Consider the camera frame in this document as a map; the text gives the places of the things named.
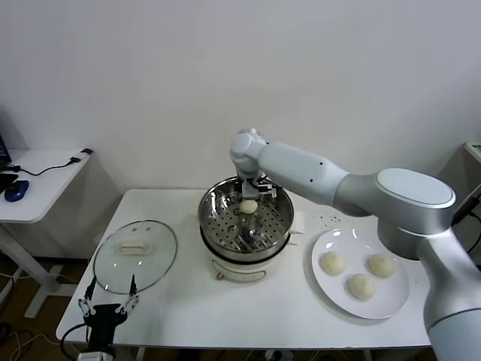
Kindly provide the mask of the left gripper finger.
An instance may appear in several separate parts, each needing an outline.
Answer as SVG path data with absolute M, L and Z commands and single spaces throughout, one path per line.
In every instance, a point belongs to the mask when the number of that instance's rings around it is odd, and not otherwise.
M 78 299 L 78 305 L 84 317 L 89 317 L 92 314 L 91 301 L 94 293 L 94 280 L 86 288 L 83 298 Z
M 121 304 L 116 309 L 117 314 L 129 314 L 138 304 L 139 302 L 139 295 L 138 295 L 138 288 L 135 282 L 135 276 L 132 275 L 130 287 L 129 287 L 129 297 L 127 300 Z

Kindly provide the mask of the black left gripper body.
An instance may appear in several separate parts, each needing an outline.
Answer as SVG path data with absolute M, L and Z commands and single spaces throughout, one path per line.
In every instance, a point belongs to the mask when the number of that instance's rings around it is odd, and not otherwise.
M 121 304 L 96 305 L 94 314 L 84 317 L 85 324 L 91 329 L 88 348 L 108 349 L 113 345 L 116 328 L 127 320 L 126 313 L 116 312 Z

